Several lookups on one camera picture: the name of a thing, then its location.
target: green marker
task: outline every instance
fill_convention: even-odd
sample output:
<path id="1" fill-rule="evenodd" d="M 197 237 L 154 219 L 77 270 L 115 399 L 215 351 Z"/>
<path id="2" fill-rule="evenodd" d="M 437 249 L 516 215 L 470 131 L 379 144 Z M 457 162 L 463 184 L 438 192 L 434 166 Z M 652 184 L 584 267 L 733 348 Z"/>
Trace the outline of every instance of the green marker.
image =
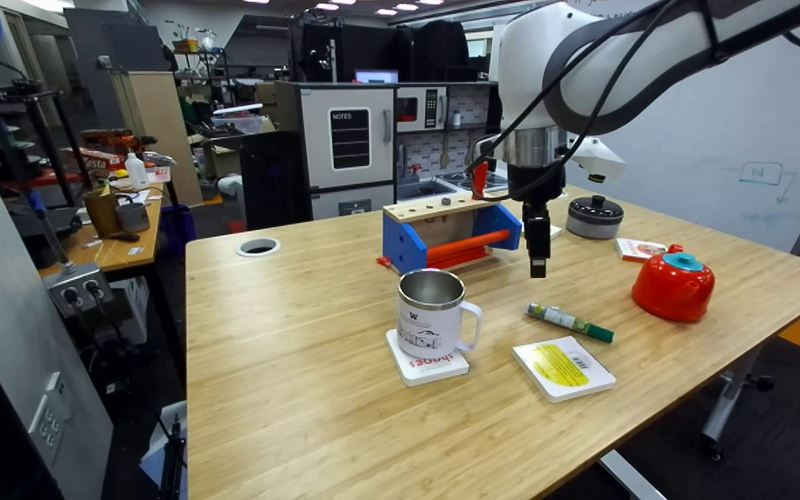
<path id="1" fill-rule="evenodd" d="M 600 327 L 600 324 L 587 322 L 587 320 L 579 320 L 579 317 L 562 312 L 558 306 L 532 304 L 532 306 L 529 306 L 529 317 L 541 320 L 541 322 L 551 322 L 551 324 L 562 324 L 562 327 L 568 327 L 568 330 L 575 330 L 575 333 L 600 340 L 600 342 L 605 342 L 605 345 L 613 345 L 613 330 Z"/>

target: floor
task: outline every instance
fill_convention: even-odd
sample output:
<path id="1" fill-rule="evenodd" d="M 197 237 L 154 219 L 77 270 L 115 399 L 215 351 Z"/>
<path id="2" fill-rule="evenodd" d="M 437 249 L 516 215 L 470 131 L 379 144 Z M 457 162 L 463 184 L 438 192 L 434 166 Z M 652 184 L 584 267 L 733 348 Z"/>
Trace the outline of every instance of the floor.
<path id="1" fill-rule="evenodd" d="M 240 219 L 236 204 L 194 208 L 197 237 L 226 233 Z M 184 263 L 176 255 L 159 259 L 173 308 L 184 320 Z M 150 351 L 133 362 L 133 388 L 112 409 L 115 448 L 104 500 L 154 500 L 159 488 L 140 458 L 157 426 L 157 409 L 182 399 L 176 367 L 150 317 Z M 619 452 L 643 469 L 672 500 L 800 500 L 800 348 L 783 340 L 766 342 L 755 374 L 775 380 L 770 391 L 752 384 L 725 434 L 722 458 L 700 442 L 722 380 L 715 380 L 661 413 Z M 600 466 L 584 469 L 547 498 L 558 500 L 623 500 L 623 491 Z"/>

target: mug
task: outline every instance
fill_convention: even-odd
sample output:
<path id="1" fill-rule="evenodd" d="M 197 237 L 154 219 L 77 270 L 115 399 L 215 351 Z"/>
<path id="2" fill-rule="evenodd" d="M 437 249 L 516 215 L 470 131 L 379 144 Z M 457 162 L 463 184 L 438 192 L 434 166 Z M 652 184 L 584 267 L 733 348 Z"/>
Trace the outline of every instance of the mug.
<path id="1" fill-rule="evenodd" d="M 476 320 L 470 342 L 462 340 L 462 313 Z M 400 279 L 397 345 L 412 358 L 470 354 L 482 337 L 484 312 L 463 301 L 463 280 L 445 270 L 415 270 Z"/>

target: white cabinet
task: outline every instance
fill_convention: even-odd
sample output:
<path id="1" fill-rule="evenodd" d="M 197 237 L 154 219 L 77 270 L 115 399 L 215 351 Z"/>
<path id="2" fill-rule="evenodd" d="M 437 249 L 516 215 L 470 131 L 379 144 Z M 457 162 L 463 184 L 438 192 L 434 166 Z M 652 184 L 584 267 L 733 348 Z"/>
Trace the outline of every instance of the white cabinet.
<path id="1" fill-rule="evenodd" d="M 300 88 L 308 187 L 354 190 L 394 181 L 394 88 Z"/>

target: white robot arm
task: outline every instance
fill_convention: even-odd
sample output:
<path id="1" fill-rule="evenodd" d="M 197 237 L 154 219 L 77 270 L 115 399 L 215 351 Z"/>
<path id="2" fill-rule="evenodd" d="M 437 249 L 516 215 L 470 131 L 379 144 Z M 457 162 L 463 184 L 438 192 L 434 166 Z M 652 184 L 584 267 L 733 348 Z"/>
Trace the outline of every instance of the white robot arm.
<path id="1" fill-rule="evenodd" d="M 565 163 L 587 137 L 623 129 L 672 83 L 797 24 L 800 0 L 661 0 L 623 16 L 552 4 L 498 29 L 488 72 L 502 133 L 493 147 L 502 144 L 509 195 L 522 201 L 532 274 L 551 259 L 545 204 L 562 195 Z"/>

